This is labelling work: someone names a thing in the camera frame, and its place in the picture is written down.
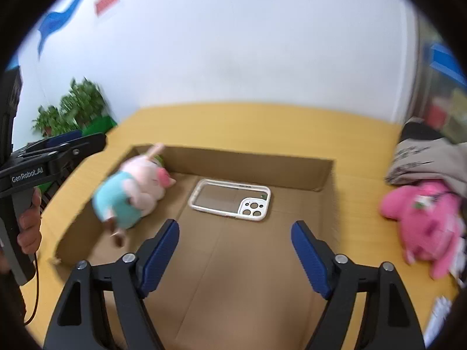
metal screw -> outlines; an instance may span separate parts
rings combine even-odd
[[[134,261],[136,259],[136,256],[132,253],[132,252],[129,252],[127,254],[125,254],[122,258],[122,260],[125,262],[125,263],[131,263],[132,261]]]
[[[336,259],[336,262],[341,265],[344,265],[345,263],[349,261],[349,258],[347,258],[344,254],[337,254],[335,259]]]
[[[393,271],[394,270],[394,265],[391,263],[391,262],[384,262],[382,264],[382,267],[386,270],[386,271]]]
[[[85,260],[80,260],[76,264],[76,268],[78,268],[78,270],[82,270],[83,268],[86,268],[86,267],[87,267],[87,262]]]

black cable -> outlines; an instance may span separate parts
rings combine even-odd
[[[36,263],[36,303],[34,304],[34,310],[32,311],[31,317],[24,323],[24,326],[29,325],[34,319],[37,311],[37,304],[39,304],[39,264],[37,263],[36,253],[34,253],[34,262]]]

red sign on wall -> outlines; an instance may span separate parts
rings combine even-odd
[[[97,16],[100,16],[112,5],[115,5],[119,1],[120,0],[97,0],[95,3]]]

pig plush toy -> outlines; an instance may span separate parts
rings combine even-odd
[[[118,247],[123,246],[126,230],[151,213],[165,189],[175,183],[156,159],[163,149],[157,143],[144,155],[122,163],[94,193],[94,211]]]
[[[464,225],[458,216],[460,205],[461,198],[443,181],[426,180],[388,193],[380,212],[399,221],[405,261],[432,261],[430,275],[438,279],[448,274],[461,241]]]

cardboard box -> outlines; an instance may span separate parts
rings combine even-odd
[[[125,159],[141,154],[137,146]],[[145,305],[166,349],[301,350],[324,308],[311,289],[290,240],[304,220],[339,252],[336,195],[330,160],[167,147],[166,168],[177,183],[155,211],[115,248],[88,202],[55,250],[63,278],[81,259],[113,262],[153,237],[167,218],[180,240]],[[188,207],[201,178],[267,185],[272,197],[260,222],[216,216]],[[113,335],[124,344],[111,293],[106,304]]]

